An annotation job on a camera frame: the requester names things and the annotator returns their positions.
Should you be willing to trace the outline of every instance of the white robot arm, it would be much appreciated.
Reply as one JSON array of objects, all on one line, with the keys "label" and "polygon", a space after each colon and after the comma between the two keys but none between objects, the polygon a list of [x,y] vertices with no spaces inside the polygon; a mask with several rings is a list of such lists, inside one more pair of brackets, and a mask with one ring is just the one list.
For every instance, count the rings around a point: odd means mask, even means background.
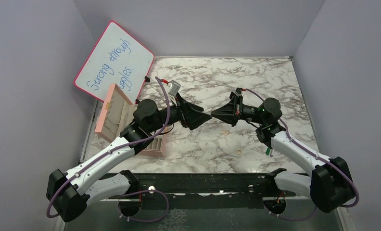
[{"label": "white robot arm", "polygon": [[[77,218],[88,205],[127,193],[135,178],[131,172],[122,171],[111,178],[100,178],[146,148],[168,124],[180,122],[183,127],[193,130],[212,117],[232,126],[240,119],[259,124],[256,133],[260,142],[289,157],[309,175],[277,169],[267,175],[270,190],[290,191],[311,198],[324,212],[330,212],[357,196],[354,187],[344,181],[345,177],[351,181],[351,176],[343,159],[330,159],[310,149],[289,135],[284,122],[285,128],[278,123],[282,113],[276,99],[268,98],[258,108],[247,106],[242,103],[242,89],[237,89],[231,93],[228,104],[208,115],[203,113],[203,108],[182,99],[177,93],[178,85],[174,83],[173,86],[176,90],[171,89],[170,95],[175,99],[175,104],[158,110],[154,101],[141,101],[134,112],[133,122],[106,148],[64,173],[58,169],[51,173],[46,194],[50,200],[48,217],[60,215],[65,222],[69,222]],[[168,96],[162,89],[168,102]],[[56,209],[57,215],[50,214],[51,206]]]}]

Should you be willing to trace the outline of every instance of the gray wall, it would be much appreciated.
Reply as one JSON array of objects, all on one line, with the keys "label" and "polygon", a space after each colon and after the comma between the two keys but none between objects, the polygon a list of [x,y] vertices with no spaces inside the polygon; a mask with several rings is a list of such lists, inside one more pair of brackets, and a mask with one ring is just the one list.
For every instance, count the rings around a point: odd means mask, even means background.
[{"label": "gray wall", "polygon": [[360,191],[357,230],[381,230],[381,0],[326,0],[293,64],[319,149]]},{"label": "gray wall", "polygon": [[78,161],[93,100],[73,80],[93,45],[71,0],[0,0],[0,230],[52,230],[47,180]]},{"label": "gray wall", "polygon": [[117,21],[157,56],[292,56],[324,0],[74,0],[94,39]]}]

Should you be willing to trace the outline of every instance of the white marble tabletop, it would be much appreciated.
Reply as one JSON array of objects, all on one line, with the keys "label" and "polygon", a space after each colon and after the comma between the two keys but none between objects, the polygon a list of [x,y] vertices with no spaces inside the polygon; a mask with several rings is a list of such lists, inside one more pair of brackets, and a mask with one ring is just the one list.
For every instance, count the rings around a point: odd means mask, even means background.
[{"label": "white marble tabletop", "polygon": [[[139,99],[151,98],[165,107],[155,76],[180,83],[181,96],[203,107],[207,113],[228,103],[230,92],[237,87],[253,89],[265,98],[276,98],[281,103],[290,133],[317,150],[304,100],[288,58],[156,58],[149,73],[151,82],[145,84]],[[259,106],[261,101],[247,92],[243,103]],[[135,156],[116,166],[112,172],[129,169],[137,173],[267,173],[279,167],[304,172],[280,153],[273,151],[272,157],[266,155],[267,147],[258,141],[254,129],[244,121],[231,127],[215,118],[193,131],[177,124],[167,136],[166,157]],[[84,159],[107,145],[108,142],[91,134]]]}]

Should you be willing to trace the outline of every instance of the purple cable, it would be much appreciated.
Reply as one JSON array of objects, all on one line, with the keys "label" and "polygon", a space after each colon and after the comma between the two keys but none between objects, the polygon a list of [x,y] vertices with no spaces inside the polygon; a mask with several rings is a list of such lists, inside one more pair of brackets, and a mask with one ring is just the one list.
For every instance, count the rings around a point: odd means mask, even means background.
[{"label": "purple cable", "polygon": [[[259,94],[257,94],[256,92],[252,91],[251,89],[246,89],[246,91],[249,91],[251,93],[253,93],[255,96],[257,96],[259,99],[261,99],[261,101],[264,101],[263,97],[261,97]],[[329,162],[328,160],[322,158],[322,157],[317,157],[317,155],[315,153],[313,153],[312,151],[310,151],[309,149],[305,148],[304,146],[302,146],[300,143],[298,143],[297,141],[295,141],[289,131],[288,131],[288,126],[287,124],[284,122],[284,120],[282,120],[281,118],[279,119],[280,122],[285,126],[285,133],[287,134],[287,137],[288,139],[294,143],[295,145],[297,145],[299,148],[301,148],[302,150],[304,150],[305,152],[307,152],[308,154],[310,154],[311,156],[315,157],[315,158],[318,158],[320,161],[324,162],[325,164],[329,165],[331,168],[333,168],[335,171],[337,171],[348,183],[349,185],[351,185],[352,189],[354,190],[354,193],[355,193],[355,201],[350,204],[350,205],[342,205],[341,207],[345,207],[345,208],[351,208],[351,207],[354,207],[355,205],[357,205],[359,203],[359,191],[357,190],[356,186],[354,185],[354,183],[351,181],[351,179],[349,179],[349,177],[347,177],[345,175],[345,173],[343,173],[339,168],[337,168],[335,165],[333,165],[331,162]]]},{"label": "purple cable", "polygon": [[304,217],[304,218],[286,218],[286,217],[282,217],[280,215],[277,215],[275,213],[272,213],[270,212],[270,210],[264,206],[264,209],[271,215],[277,217],[277,218],[280,218],[282,220],[289,220],[289,221],[303,221],[303,220],[307,220],[307,219],[310,219],[314,216],[315,212],[317,211],[317,207],[314,208],[314,211],[312,211],[312,213],[310,213],[308,216]]},{"label": "purple cable", "polygon": [[144,223],[153,223],[153,222],[157,222],[157,221],[160,221],[162,219],[164,219],[167,215],[168,215],[168,212],[169,212],[169,200],[168,200],[168,197],[165,195],[165,193],[159,191],[159,190],[142,190],[142,191],[138,191],[138,192],[133,192],[133,193],[129,193],[129,194],[123,194],[121,196],[133,196],[133,195],[137,195],[137,194],[141,194],[141,193],[149,193],[149,192],[156,192],[156,193],[159,193],[161,194],[162,196],[164,196],[165,198],[165,201],[166,201],[166,209],[165,209],[165,212],[164,214],[162,214],[162,216],[156,218],[156,219],[153,219],[153,220],[141,220],[141,219],[135,219],[135,218],[131,218],[131,217],[126,217],[124,216],[122,213],[121,213],[121,210],[120,210],[120,207],[118,207],[118,212],[120,213],[120,217],[124,217],[126,218],[128,221],[130,220],[133,220],[133,221],[138,221],[138,222],[144,222]]},{"label": "purple cable", "polygon": [[[84,171],[86,171],[89,167],[93,166],[93,164],[97,163],[99,160],[103,159],[105,156],[111,154],[112,152],[114,152],[115,150],[118,150],[120,148],[123,148],[123,147],[127,147],[127,146],[130,146],[130,145],[133,145],[133,144],[137,144],[137,143],[141,143],[141,142],[144,142],[144,141],[148,141],[150,139],[153,139],[155,138],[157,135],[161,134],[164,129],[166,128],[166,126],[168,126],[168,123],[169,123],[169,115],[171,113],[171,109],[169,107],[169,97],[168,97],[168,94],[166,93],[165,91],[165,88],[163,87],[162,85],[162,82],[161,82],[161,79],[158,78],[158,77],[155,77],[156,81],[158,82],[159,86],[161,87],[162,89],[162,92],[164,93],[164,96],[165,96],[165,102],[166,102],[166,120],[165,120],[165,123],[164,125],[162,126],[162,128],[157,131],[155,134],[153,134],[152,136],[150,137],[147,137],[145,139],[142,139],[142,140],[139,140],[139,141],[133,141],[133,142],[129,142],[129,143],[125,143],[125,144],[122,144],[120,146],[117,146],[115,148],[112,148],[110,151],[110,153],[108,152],[105,152],[103,154],[101,154],[99,157],[97,157],[96,159],[94,159],[92,162],[90,162],[89,164],[87,164],[86,166],[84,166],[80,171],[77,172],[77,174],[81,175]],[[71,176],[68,180],[66,180],[65,183],[63,183],[60,188],[54,193],[53,197],[51,198],[50,202],[49,202],[49,205],[48,205],[48,208],[46,209],[46,216],[48,218],[55,218],[57,216],[59,216],[59,214],[55,214],[55,215],[51,215],[50,214],[50,209],[51,207],[53,206],[53,203],[54,201],[56,200],[57,196],[59,195],[59,193],[63,190],[63,188],[66,187],[66,185],[68,183],[70,183],[72,180],[74,180],[76,178],[76,175],[73,175]]]}]

